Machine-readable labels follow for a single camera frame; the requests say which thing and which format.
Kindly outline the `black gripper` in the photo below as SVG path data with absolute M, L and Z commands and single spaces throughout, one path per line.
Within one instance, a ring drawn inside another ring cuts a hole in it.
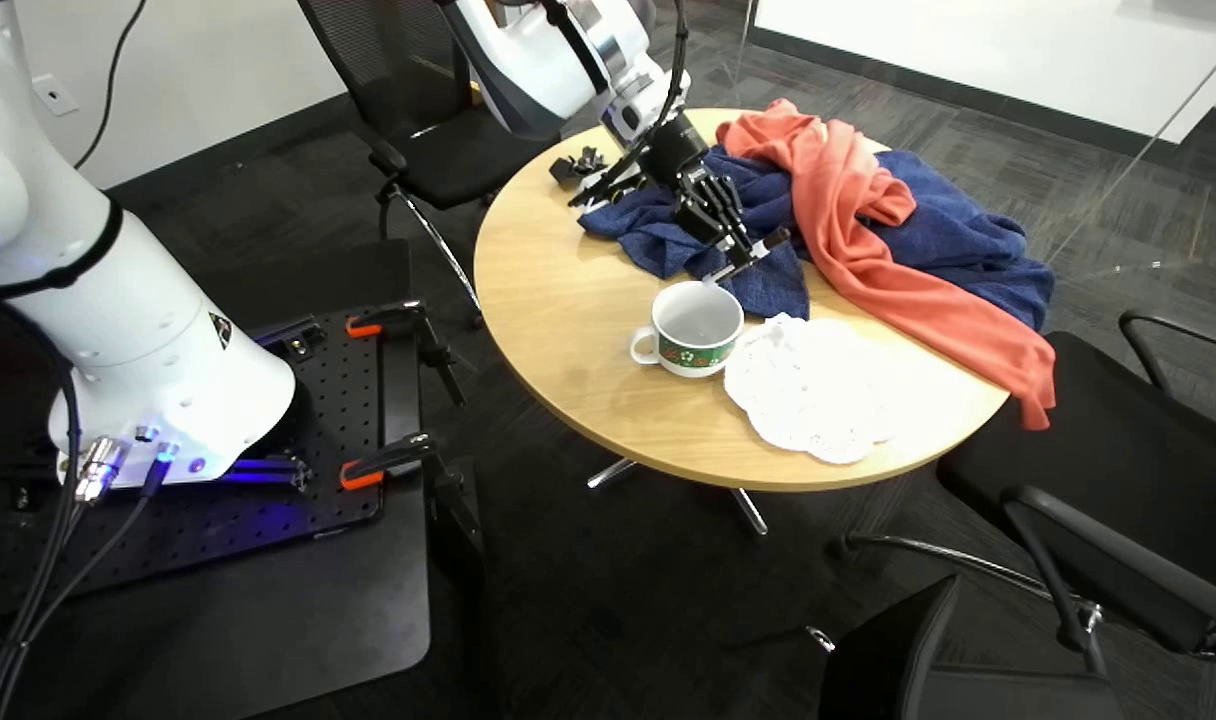
M 674 222 L 684 232 L 693 232 L 701 246 L 719 247 L 719 251 L 730 235 L 734 251 L 752 257 L 757 240 L 744 224 L 744 206 L 741 206 L 734 179 L 707 176 L 703 158 L 707 158 L 707 143 L 693 130 L 687 117 L 659 119 L 634 143 L 641 171 L 674 196 Z

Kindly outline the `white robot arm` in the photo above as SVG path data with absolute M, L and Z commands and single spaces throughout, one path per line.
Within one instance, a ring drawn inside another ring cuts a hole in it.
M 207 486 L 294 401 L 294 372 L 255 345 L 179 259 L 108 201 L 35 119 L 16 9 L 0 0 L 0 304 L 66 362 L 46 439 L 80 500 Z

